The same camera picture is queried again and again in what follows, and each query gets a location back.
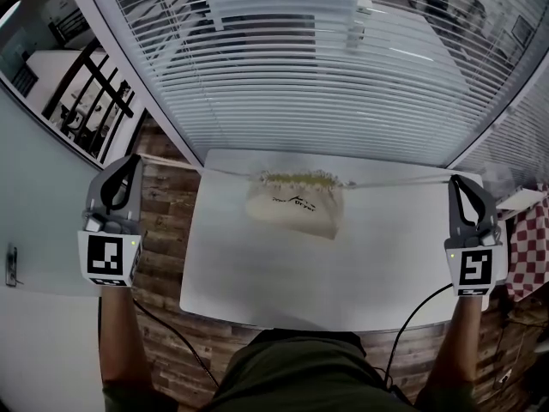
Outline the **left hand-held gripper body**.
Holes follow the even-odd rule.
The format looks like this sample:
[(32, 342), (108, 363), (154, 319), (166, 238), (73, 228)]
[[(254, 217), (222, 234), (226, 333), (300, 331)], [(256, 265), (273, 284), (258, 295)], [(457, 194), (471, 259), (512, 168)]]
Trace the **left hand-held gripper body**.
[(139, 223), (87, 211), (77, 233), (82, 276), (97, 286), (130, 288), (142, 255)]

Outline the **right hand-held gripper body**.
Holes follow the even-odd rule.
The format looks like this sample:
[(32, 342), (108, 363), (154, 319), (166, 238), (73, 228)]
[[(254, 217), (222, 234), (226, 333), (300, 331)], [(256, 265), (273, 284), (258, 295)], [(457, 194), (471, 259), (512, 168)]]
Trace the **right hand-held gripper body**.
[(454, 294), (457, 297), (484, 297), (503, 279), (503, 242), (501, 228), (480, 237), (444, 241)]

